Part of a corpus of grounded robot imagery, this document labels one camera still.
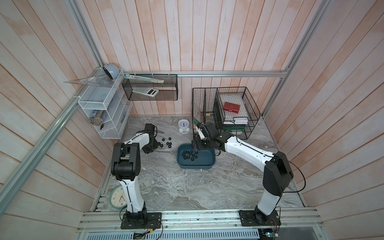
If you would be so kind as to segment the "dark teal storage box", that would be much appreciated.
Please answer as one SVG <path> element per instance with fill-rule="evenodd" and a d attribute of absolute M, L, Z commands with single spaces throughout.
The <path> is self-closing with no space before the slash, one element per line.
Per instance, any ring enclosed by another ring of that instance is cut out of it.
<path fill-rule="evenodd" d="M 212 150 L 194 151 L 191 144 L 182 144 L 178 147 L 177 163 L 182 169 L 210 169 L 216 163 L 216 156 Z"/>

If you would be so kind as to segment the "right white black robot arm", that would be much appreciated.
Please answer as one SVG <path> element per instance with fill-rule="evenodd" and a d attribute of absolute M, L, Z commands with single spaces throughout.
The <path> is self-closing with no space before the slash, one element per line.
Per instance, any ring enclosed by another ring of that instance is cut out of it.
<path fill-rule="evenodd" d="M 199 137 L 192 140 L 195 150 L 219 150 L 233 154 L 263 173 L 264 191 L 257 206 L 253 211 L 239 211 L 242 226 L 278 228 L 281 220 L 276 207 L 294 178 L 287 156 L 280 151 L 272 153 L 249 145 L 230 132 L 216 129 L 213 123 L 198 123 L 196 130 Z"/>

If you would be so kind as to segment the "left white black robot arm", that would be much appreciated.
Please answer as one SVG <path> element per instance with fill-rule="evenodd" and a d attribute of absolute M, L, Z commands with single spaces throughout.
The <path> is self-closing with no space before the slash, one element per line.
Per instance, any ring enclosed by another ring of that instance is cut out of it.
<path fill-rule="evenodd" d="M 141 150 L 152 153 L 159 146 L 155 139 L 157 127 L 146 124 L 145 129 L 130 140 L 114 145 L 111 174 L 121 184 L 127 199 L 126 212 L 122 217 L 121 229 L 160 229 L 161 213 L 148 213 L 139 188 L 141 172 Z"/>

